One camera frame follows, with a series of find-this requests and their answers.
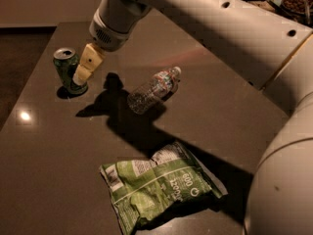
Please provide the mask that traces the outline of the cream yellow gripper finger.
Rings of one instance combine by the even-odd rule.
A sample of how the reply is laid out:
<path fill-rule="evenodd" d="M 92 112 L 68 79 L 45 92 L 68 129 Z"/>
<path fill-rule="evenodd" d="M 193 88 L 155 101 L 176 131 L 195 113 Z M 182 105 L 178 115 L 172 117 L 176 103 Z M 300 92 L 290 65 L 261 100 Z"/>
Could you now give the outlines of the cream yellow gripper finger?
<path fill-rule="evenodd" d="M 102 64 L 105 58 L 105 51 L 94 43 L 88 43 L 81 55 L 79 64 L 73 75 L 73 82 L 82 86 L 93 75 L 95 70 Z"/>

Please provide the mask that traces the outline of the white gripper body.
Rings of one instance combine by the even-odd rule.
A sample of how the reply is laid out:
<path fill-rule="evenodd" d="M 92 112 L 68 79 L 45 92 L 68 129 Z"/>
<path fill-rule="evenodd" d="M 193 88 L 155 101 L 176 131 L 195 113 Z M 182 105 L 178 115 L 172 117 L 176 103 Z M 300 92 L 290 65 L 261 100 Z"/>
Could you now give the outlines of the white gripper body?
<path fill-rule="evenodd" d="M 133 0 L 101 0 L 89 26 L 90 34 L 100 48 L 116 51 L 150 10 L 149 6 Z"/>

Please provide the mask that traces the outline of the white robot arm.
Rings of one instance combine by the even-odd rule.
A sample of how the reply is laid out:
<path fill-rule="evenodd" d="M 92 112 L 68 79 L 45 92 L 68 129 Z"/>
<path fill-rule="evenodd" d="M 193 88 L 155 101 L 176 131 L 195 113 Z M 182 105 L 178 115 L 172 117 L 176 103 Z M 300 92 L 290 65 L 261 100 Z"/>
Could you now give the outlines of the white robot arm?
<path fill-rule="evenodd" d="M 102 0 L 90 24 L 96 47 L 82 55 L 74 82 L 85 83 L 102 52 L 119 49 L 150 9 L 291 113 L 254 175 L 243 235 L 313 235 L 311 28 L 242 0 Z"/>

